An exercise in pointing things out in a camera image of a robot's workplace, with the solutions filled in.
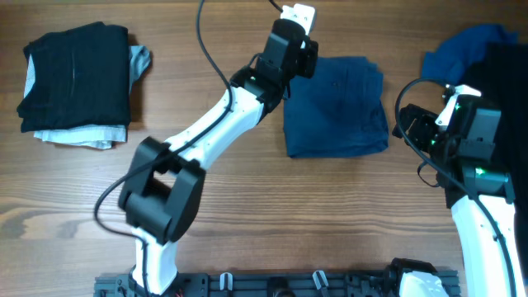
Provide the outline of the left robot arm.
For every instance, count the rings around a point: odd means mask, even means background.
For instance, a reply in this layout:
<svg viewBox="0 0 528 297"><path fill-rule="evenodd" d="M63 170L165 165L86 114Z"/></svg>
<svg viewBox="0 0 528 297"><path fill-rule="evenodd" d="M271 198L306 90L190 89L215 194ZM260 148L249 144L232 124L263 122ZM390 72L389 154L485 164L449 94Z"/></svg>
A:
<svg viewBox="0 0 528 297"><path fill-rule="evenodd" d="M134 153L118 206L136 238L131 289L162 296L176 280L177 242L194 221L207 169L242 134L290 95L290 81L311 78L318 43L313 23L274 21L265 49L230 79L222 98L197 122L163 142L148 137Z"/></svg>

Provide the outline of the blue shirt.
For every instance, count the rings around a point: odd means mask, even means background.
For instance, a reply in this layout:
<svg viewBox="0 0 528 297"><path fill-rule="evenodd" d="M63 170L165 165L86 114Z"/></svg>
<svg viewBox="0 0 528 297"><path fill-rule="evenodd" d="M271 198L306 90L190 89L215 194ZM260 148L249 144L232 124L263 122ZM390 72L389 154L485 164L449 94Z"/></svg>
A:
<svg viewBox="0 0 528 297"><path fill-rule="evenodd" d="M435 51L426 52L421 77L456 85L472 64L484 59L489 43L516 44L518 39L518 32L503 25L472 26L442 42Z"/></svg>

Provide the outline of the folded white grey shirt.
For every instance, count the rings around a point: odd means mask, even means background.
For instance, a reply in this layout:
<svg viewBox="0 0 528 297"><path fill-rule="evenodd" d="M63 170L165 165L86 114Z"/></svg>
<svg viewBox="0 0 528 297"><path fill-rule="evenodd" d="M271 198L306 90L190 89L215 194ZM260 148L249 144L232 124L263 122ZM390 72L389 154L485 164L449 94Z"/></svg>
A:
<svg viewBox="0 0 528 297"><path fill-rule="evenodd" d="M129 92L151 64L151 54L144 45L129 47L130 78ZM64 144L93 149L111 149L112 145L127 140L127 128L124 125L84 125L68 130L37 130L34 137L43 142Z"/></svg>

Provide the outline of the navy blue shorts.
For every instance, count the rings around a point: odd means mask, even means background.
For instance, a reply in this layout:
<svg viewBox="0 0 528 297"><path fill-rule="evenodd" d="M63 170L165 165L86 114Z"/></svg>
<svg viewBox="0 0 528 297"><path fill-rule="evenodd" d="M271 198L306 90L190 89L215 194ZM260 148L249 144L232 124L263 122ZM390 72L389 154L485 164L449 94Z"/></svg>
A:
<svg viewBox="0 0 528 297"><path fill-rule="evenodd" d="M311 78L291 81L284 103L290 158L354 158L389 147L384 75L366 57L319 57Z"/></svg>

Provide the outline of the black shirt on pile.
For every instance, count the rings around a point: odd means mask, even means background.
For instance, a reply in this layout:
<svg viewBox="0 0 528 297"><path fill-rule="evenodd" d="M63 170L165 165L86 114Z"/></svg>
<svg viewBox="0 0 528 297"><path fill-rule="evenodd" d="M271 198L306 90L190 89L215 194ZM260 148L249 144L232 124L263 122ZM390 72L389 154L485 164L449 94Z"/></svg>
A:
<svg viewBox="0 0 528 297"><path fill-rule="evenodd" d="M493 160L511 173L517 250L527 277L527 46L487 44L483 60L469 66L460 82L481 91L502 111Z"/></svg>

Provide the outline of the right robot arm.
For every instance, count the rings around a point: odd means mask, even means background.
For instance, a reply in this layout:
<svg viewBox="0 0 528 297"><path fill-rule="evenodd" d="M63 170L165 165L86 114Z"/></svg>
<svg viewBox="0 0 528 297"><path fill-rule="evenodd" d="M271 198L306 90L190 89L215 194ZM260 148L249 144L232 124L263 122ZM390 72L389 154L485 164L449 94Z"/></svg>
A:
<svg viewBox="0 0 528 297"><path fill-rule="evenodd" d="M446 93L440 114L395 105L395 135L436 170L460 239L470 296L523 296L513 178L492 155L502 113L479 92Z"/></svg>

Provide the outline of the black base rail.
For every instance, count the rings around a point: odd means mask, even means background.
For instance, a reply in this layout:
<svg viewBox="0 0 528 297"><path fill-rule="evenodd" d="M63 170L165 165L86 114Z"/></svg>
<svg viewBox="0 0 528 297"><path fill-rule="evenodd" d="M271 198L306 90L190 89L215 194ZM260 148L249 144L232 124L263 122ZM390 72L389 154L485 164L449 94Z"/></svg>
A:
<svg viewBox="0 0 528 297"><path fill-rule="evenodd" d="M324 272L327 285L316 285L314 273L296 274L232 274L179 273L165 293L149 296L274 296L280 289L295 296L398 296L395 279L393 287L384 291L384 273L378 271ZM458 271L439 271L447 296L461 296ZM145 296L144 289L135 284L131 274L96 277L93 296Z"/></svg>

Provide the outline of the folded black shirt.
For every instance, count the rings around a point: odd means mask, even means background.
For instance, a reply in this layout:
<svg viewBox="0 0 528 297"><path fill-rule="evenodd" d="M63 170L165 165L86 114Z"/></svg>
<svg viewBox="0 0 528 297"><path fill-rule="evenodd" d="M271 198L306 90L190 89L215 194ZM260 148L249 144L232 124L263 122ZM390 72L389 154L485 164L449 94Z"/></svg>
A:
<svg viewBox="0 0 528 297"><path fill-rule="evenodd" d="M50 32L23 53L35 82L16 109L22 133L131 122L127 28L99 21Z"/></svg>

